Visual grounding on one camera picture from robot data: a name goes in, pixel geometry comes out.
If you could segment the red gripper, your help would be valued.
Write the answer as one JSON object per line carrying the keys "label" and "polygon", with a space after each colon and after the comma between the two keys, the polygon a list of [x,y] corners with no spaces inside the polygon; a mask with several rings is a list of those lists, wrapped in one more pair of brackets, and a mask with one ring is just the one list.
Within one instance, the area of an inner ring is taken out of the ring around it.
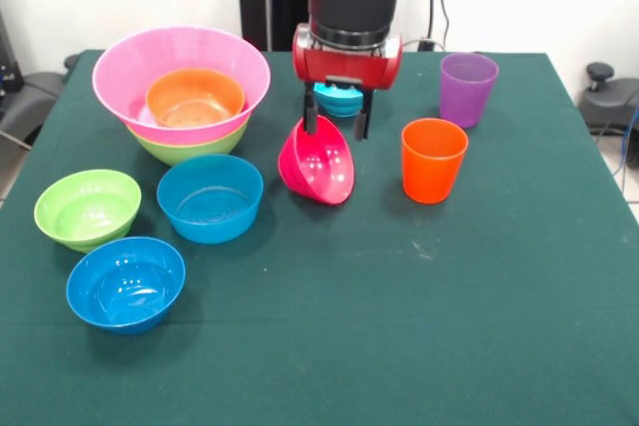
{"label": "red gripper", "polygon": [[315,101],[314,83],[342,83],[362,87],[362,104],[355,122],[354,138],[368,138],[373,90],[388,90],[397,77],[402,42],[390,35],[378,47],[370,50],[341,50],[318,40],[309,24],[300,24],[292,47],[293,65],[299,79],[305,82],[304,131],[317,132],[319,109]]}

